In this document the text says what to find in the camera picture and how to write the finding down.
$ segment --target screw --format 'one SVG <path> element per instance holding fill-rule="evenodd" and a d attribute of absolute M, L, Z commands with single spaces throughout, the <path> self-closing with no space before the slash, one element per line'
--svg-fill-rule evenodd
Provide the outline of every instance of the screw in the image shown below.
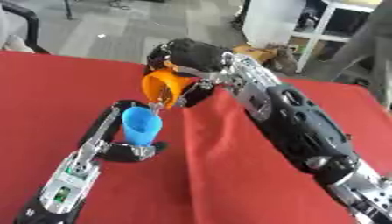
<path fill-rule="evenodd" d="M 27 209 L 27 211 L 26 211 L 26 215 L 27 216 L 33 216 L 35 214 L 35 211 L 34 210 L 32 210 L 32 209 Z"/>

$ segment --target robot finger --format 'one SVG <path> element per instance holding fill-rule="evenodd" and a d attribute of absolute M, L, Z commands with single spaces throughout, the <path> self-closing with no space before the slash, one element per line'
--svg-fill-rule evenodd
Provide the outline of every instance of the robot finger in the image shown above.
<path fill-rule="evenodd" d="M 112 162 L 140 162 L 156 156 L 167 147 L 165 142 L 156 142 L 151 146 L 135 146 L 128 143 L 112 143 L 100 158 Z"/>

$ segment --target white cabinet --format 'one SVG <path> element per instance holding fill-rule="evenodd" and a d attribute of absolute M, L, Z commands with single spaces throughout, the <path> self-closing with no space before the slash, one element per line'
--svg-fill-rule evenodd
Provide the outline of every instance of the white cabinet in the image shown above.
<path fill-rule="evenodd" d="M 287 44 L 305 0 L 251 0 L 242 31 L 248 43 L 264 48 L 268 43 Z"/>

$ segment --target chair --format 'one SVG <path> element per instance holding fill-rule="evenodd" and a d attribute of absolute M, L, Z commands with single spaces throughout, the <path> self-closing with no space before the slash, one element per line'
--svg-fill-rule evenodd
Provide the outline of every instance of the chair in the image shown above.
<path fill-rule="evenodd" d="M 5 0 L 0 0 L 0 4 L 2 4 L 5 11 L 16 14 L 27 21 L 27 36 L 24 41 L 26 45 L 36 53 L 49 53 L 44 48 L 38 46 L 39 18 L 37 17 L 37 14 L 32 10 Z"/>

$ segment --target plastic cup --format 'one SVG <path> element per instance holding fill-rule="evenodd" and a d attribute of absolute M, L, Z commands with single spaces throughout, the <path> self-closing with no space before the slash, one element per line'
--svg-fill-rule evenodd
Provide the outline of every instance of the plastic cup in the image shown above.
<path fill-rule="evenodd" d="M 191 82 L 190 78 L 179 77 L 169 70 L 157 70 L 142 79 L 142 90 L 149 101 L 158 102 L 160 91 L 167 87 L 171 92 L 171 99 L 165 103 L 167 109 L 171 108 L 181 95 L 182 90 Z"/>
<path fill-rule="evenodd" d="M 149 108 L 132 107 L 122 113 L 122 128 L 127 142 L 148 146 L 162 129 L 162 119 Z"/>

